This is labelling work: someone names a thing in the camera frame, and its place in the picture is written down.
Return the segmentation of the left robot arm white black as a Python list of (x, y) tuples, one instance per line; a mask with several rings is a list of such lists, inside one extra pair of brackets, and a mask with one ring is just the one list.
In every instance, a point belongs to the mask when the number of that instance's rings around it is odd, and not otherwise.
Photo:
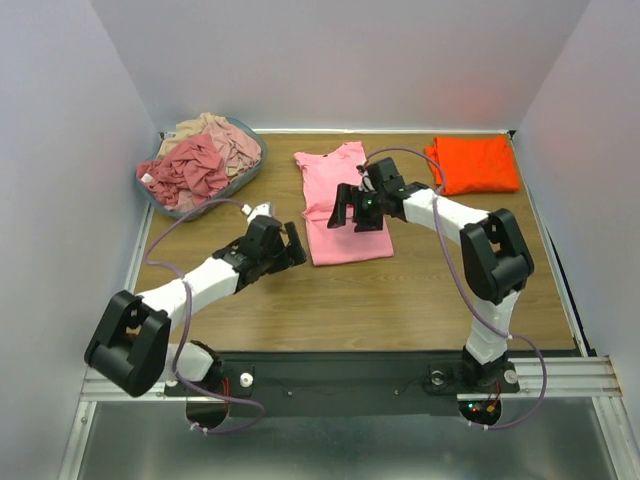
[(223, 371), (204, 346), (169, 343), (171, 332), (193, 314), (235, 295), (265, 275), (306, 262), (296, 226), (257, 215), (246, 233), (200, 266), (161, 287), (114, 294), (84, 353), (85, 363), (132, 397), (156, 382), (184, 378), (199, 393), (215, 392)]

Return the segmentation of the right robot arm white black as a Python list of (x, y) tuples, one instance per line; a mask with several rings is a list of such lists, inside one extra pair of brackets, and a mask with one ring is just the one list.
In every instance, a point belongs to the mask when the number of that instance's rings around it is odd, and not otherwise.
[(507, 209), (467, 207), (422, 183), (406, 183), (390, 158), (358, 171), (359, 184), (338, 185), (328, 228), (353, 222), (357, 233), (379, 231), (391, 217), (435, 231), (442, 245), (459, 246), (464, 273), (453, 279), (472, 314), (460, 378), (472, 390), (484, 389), (506, 364), (511, 317), (535, 270), (515, 216)]

